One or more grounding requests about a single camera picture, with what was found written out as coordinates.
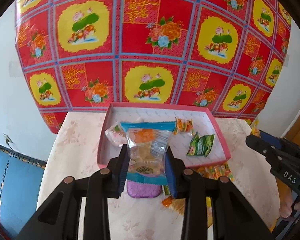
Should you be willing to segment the person's right hand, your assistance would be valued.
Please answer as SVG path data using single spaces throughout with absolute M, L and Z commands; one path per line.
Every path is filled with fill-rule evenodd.
M 283 200 L 280 203 L 280 216 L 282 218 L 287 218 L 292 214 L 293 209 L 300 211 L 300 202 L 293 204 L 292 191 L 288 188 L 283 194 Z

